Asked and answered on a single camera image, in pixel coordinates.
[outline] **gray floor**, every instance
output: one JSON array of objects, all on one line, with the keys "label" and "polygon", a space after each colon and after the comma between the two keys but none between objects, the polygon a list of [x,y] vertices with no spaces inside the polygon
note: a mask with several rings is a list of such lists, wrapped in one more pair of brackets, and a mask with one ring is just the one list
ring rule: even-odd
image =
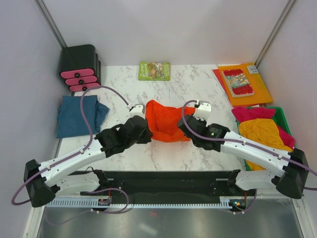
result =
[{"label": "gray floor", "polygon": [[[51,222],[85,209],[46,208]],[[42,221],[38,238],[302,238],[292,202],[258,199],[244,215],[215,209],[131,209],[86,213],[62,226]]]}]

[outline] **marble tabletop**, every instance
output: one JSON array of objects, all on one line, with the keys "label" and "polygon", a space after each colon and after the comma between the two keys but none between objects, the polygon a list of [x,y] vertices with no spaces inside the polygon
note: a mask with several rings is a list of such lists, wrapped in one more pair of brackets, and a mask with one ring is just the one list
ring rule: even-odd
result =
[{"label": "marble tabletop", "polygon": [[[139,81],[138,66],[102,67],[102,84],[121,93],[130,104],[146,104],[154,99],[171,107],[181,107],[189,100],[209,101],[212,112],[208,123],[219,123],[236,129],[232,106],[212,72],[216,65],[172,65],[170,81]],[[102,129],[124,123],[129,112],[123,101],[106,89],[92,90],[87,95],[97,95],[99,102],[110,108]],[[59,156],[74,150],[89,140],[89,136],[65,138]],[[228,171],[243,170],[235,156],[205,151],[192,142],[163,143],[152,140],[146,145],[133,145],[121,154],[91,163],[94,169],[122,171]]]}]

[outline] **white and black robotic arm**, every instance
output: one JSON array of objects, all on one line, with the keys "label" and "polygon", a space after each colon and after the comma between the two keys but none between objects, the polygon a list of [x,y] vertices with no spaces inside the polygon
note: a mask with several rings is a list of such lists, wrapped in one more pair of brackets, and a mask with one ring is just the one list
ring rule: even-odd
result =
[{"label": "white and black robotic arm", "polygon": [[[219,139],[219,141],[208,141],[196,137],[187,129],[184,121],[181,119],[178,127],[187,137],[192,139],[196,147],[236,155],[266,168],[263,171],[252,172],[232,171],[227,185],[233,194],[237,189],[247,191],[250,189],[271,189],[276,187],[278,191],[288,197],[297,199],[302,197],[308,174],[307,171],[300,167],[289,165],[287,161],[261,150],[261,148],[264,148],[269,151],[275,151],[273,148],[246,139],[222,125],[207,125],[207,118],[211,112],[210,103],[198,101],[195,107],[196,110],[193,115],[185,116],[185,120],[190,128],[201,136]],[[25,167],[25,181],[38,171],[48,168],[47,171],[26,185],[32,206],[43,206],[57,196],[73,195],[83,191],[108,188],[108,181],[103,171],[94,170],[83,175],[68,175],[92,162],[122,153],[135,143],[146,144],[151,142],[153,135],[149,130],[144,115],[145,106],[142,104],[135,105],[130,110],[131,118],[125,124],[104,129],[96,135],[89,148],[85,151],[83,149],[87,144],[41,164],[38,164],[35,160],[29,161]],[[257,145],[257,148],[248,146],[247,142]],[[53,163],[61,161],[78,151],[81,151],[79,155],[52,168],[50,167]],[[293,153],[282,150],[279,150],[278,153],[280,156],[296,160],[305,165],[307,164],[305,154],[298,149],[295,149]]]}]

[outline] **white label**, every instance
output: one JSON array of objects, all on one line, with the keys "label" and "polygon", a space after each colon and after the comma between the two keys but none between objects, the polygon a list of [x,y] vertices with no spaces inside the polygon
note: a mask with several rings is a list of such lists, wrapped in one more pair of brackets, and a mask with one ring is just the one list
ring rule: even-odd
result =
[{"label": "white label", "polygon": [[249,65],[247,68],[250,74],[259,73],[255,65]]}]

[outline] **blue cloth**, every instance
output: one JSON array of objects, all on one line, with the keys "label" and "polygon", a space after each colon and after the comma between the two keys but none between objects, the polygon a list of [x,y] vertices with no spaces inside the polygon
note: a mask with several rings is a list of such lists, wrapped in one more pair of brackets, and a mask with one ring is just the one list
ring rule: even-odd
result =
[{"label": "blue cloth", "polygon": [[[97,100],[97,96],[85,96],[83,108],[93,134],[100,132],[109,108]],[[58,108],[57,138],[89,135],[88,128],[80,112],[80,97],[63,96]]]}]

